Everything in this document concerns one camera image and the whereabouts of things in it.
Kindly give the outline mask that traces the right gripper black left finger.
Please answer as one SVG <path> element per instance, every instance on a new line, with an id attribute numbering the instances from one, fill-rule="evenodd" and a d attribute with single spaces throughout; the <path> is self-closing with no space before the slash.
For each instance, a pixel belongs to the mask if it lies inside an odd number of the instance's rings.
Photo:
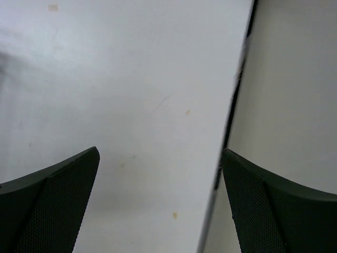
<path id="1" fill-rule="evenodd" d="M 100 162 L 97 147 L 1 184 L 1 252 L 72 252 Z"/>

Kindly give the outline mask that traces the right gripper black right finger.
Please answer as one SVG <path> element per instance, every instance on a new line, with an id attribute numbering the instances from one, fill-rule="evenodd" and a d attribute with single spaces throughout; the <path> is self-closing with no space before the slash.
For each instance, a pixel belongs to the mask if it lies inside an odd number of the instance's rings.
<path id="1" fill-rule="evenodd" d="M 241 252 L 336 252 L 336 195 L 269 172 L 230 149 L 221 167 Z"/>

